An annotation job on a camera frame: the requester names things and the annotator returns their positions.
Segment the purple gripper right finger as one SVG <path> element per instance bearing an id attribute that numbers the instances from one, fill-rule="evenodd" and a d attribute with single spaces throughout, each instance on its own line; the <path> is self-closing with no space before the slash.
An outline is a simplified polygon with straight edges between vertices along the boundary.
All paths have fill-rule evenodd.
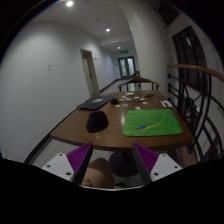
<path id="1" fill-rule="evenodd" d="M 133 144 L 132 154 L 144 185 L 182 169 L 168 154 L 157 154 L 137 143 Z"/>

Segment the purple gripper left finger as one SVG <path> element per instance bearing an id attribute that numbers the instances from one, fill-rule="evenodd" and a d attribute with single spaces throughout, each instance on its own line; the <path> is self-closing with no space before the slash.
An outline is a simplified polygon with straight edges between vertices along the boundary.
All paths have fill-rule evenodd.
<path id="1" fill-rule="evenodd" d="M 42 169 L 80 185 L 93 153 L 93 144 L 87 143 L 68 154 L 58 153 Z"/>

